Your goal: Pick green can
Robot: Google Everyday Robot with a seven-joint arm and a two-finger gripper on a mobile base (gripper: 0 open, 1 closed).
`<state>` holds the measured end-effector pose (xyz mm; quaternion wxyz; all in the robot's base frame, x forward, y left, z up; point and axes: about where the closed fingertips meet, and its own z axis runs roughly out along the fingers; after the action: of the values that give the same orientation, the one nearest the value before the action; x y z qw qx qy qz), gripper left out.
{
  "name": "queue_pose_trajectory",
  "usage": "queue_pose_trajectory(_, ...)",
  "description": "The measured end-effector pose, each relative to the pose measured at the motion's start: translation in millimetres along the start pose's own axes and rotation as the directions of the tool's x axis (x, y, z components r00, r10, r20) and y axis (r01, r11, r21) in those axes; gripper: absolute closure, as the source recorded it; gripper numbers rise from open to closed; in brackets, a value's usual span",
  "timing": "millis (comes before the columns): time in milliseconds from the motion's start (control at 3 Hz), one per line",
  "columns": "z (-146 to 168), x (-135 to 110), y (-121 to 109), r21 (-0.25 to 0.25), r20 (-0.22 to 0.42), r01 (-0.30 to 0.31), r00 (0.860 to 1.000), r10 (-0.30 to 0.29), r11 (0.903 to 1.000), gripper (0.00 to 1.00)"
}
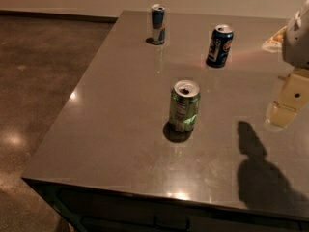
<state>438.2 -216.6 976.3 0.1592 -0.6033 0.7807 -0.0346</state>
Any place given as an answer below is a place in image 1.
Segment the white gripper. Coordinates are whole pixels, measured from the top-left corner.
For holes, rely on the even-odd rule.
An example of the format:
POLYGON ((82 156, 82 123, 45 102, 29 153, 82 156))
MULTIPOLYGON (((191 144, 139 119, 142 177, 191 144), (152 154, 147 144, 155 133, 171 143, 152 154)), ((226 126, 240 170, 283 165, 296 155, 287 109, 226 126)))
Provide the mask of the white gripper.
POLYGON ((289 73, 277 99, 267 108, 266 123, 283 129, 309 103, 309 0, 290 19, 287 27, 282 27, 262 44, 262 50, 282 52, 285 62, 301 68, 289 73))

